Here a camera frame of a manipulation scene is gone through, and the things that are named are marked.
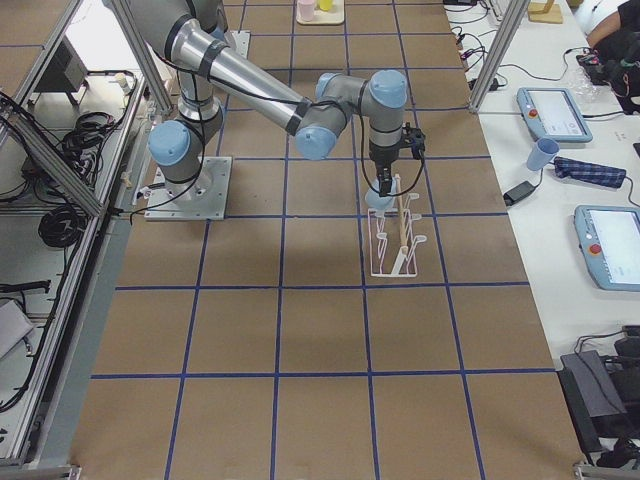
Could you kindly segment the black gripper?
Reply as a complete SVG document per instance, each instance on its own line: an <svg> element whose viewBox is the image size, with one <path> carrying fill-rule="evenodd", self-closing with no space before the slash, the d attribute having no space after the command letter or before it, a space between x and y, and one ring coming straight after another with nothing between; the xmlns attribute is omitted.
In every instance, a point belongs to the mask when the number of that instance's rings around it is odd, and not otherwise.
<svg viewBox="0 0 640 480"><path fill-rule="evenodd" d="M400 148L397 145L369 145L369 157L376 167L380 196L390 196L392 194L393 176L391 166L398 159L399 150Z"/></svg>

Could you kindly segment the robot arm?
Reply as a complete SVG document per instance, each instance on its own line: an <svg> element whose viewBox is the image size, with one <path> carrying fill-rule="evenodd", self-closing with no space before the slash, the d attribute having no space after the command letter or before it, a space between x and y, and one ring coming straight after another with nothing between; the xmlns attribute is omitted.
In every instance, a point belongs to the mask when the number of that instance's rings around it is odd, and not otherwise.
<svg viewBox="0 0 640 480"><path fill-rule="evenodd" d="M350 118L369 120L369 156L376 166L379 196L397 192L391 166L404 148L407 79L397 70L368 80L340 73L322 75L309 99L251 63L226 41L220 1L131 1L135 30L186 79L210 82L235 96L294 137L308 160L328 157Z"/></svg>

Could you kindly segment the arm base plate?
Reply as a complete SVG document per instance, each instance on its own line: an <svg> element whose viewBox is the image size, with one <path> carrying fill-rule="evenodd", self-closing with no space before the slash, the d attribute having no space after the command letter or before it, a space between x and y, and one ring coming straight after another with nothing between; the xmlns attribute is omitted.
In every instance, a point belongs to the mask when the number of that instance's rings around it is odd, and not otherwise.
<svg viewBox="0 0 640 480"><path fill-rule="evenodd" d="M155 182L162 187L149 194L150 208L144 211L148 221L223 220L226 213L232 157L203 157L203 167L193 186L166 184L156 168Z"/></svg>
<svg viewBox="0 0 640 480"><path fill-rule="evenodd" d="M228 30L224 39L244 59L248 58L251 33L248 30Z"/></svg>

